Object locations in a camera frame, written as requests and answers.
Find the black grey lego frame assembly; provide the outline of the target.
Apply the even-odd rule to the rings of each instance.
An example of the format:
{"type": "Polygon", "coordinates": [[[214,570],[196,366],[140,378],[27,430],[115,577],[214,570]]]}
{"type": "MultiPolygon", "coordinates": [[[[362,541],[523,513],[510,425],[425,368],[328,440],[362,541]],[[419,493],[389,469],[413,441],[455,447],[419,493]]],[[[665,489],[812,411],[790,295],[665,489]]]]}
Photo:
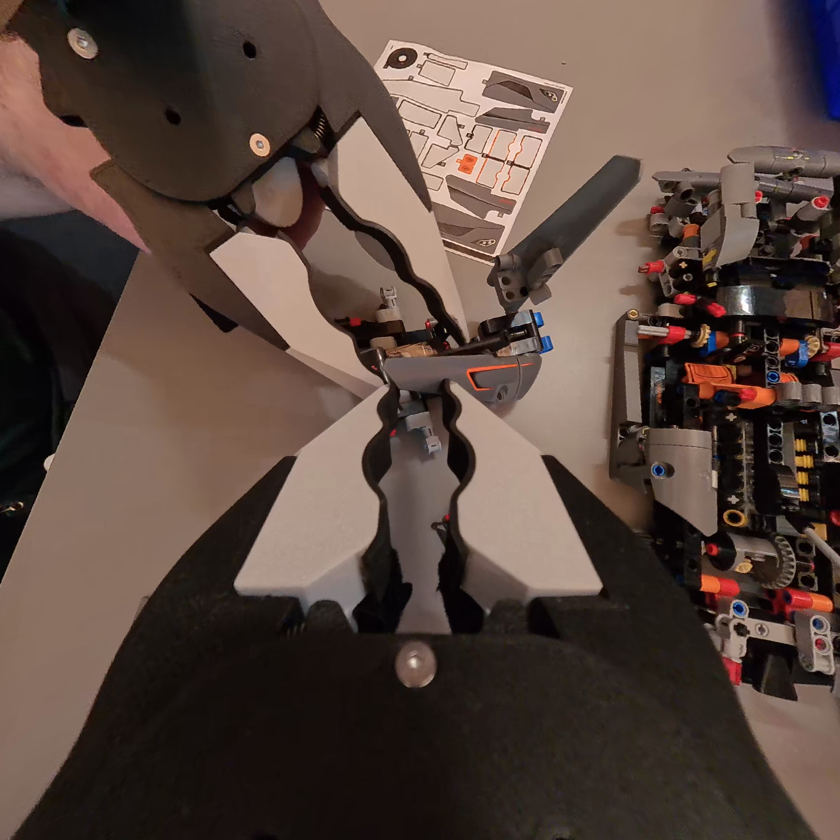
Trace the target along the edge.
{"type": "Polygon", "coordinates": [[[615,155],[512,250],[495,258],[487,278],[502,314],[478,325],[477,335],[452,347],[442,323],[426,321],[408,331],[400,316],[335,319],[357,342],[374,373],[408,393],[400,409],[407,428],[423,430],[427,452],[440,449],[426,420],[426,400],[443,392],[443,382],[460,385],[491,407],[512,403],[531,389],[543,356],[553,350],[539,311],[526,308],[550,297],[549,281],[567,258],[602,224],[638,183],[639,159],[615,155]]]}

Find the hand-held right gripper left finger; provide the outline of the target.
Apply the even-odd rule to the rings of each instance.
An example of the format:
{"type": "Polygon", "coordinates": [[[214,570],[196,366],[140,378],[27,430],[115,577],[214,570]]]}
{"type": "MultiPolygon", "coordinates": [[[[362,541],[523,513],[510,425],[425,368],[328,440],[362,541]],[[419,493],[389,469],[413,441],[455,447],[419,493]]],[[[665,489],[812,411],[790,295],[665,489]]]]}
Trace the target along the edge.
{"type": "Polygon", "coordinates": [[[305,445],[289,466],[234,588],[332,601],[362,631],[393,630],[393,549],[379,487],[391,466],[393,388],[384,385],[305,445]]]}

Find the large lego car chassis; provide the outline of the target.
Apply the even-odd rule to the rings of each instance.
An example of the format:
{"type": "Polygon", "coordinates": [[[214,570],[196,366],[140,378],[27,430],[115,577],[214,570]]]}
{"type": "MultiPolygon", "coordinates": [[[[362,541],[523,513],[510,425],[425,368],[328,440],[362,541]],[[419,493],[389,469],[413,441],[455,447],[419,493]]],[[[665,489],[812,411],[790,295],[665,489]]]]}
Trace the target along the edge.
{"type": "Polygon", "coordinates": [[[660,171],[616,324],[610,476],[734,686],[838,692],[839,156],[754,145],[660,171]]]}

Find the person's left hand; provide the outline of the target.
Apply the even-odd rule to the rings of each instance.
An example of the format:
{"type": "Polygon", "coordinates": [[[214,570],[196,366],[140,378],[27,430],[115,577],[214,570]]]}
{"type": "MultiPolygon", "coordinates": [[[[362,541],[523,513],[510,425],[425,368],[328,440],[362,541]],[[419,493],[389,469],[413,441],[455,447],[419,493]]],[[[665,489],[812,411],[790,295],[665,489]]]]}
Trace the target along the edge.
{"type": "Polygon", "coordinates": [[[2,36],[2,170],[42,185],[59,200],[147,251],[129,218],[91,178],[109,160],[95,136],[72,128],[48,110],[39,59],[19,37],[2,36]]]}

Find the white sticker sheet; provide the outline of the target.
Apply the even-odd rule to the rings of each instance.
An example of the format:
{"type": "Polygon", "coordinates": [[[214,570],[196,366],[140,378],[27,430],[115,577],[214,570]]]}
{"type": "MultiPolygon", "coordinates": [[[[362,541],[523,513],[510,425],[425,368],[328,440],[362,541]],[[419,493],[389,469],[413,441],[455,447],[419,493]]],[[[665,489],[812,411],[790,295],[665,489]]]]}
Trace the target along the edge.
{"type": "Polygon", "coordinates": [[[446,249],[490,264],[573,88],[393,39],[375,63],[421,166],[446,249]]]}

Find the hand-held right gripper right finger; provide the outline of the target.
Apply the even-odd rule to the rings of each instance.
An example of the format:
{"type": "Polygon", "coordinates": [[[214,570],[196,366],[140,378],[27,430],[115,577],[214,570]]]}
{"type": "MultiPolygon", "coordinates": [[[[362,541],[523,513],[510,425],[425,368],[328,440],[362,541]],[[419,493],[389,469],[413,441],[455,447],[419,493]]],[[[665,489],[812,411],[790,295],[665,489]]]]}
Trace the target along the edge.
{"type": "Polygon", "coordinates": [[[602,580],[550,470],[525,437],[451,381],[441,394],[451,498],[438,589],[453,632],[502,601],[598,595],[602,580]]]}

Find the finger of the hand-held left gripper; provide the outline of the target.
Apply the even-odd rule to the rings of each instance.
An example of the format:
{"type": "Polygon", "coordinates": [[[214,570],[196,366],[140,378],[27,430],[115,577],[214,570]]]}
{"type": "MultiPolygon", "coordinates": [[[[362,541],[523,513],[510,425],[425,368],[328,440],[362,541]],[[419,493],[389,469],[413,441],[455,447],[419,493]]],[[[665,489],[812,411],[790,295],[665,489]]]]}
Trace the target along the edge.
{"type": "Polygon", "coordinates": [[[383,385],[360,360],[353,338],[321,315],[308,263],[291,242],[236,233],[210,257],[281,336],[291,357],[360,398],[383,385]]]}
{"type": "Polygon", "coordinates": [[[312,173],[333,214],[378,242],[451,340],[465,345],[466,316],[434,214],[359,113],[312,173]]]}

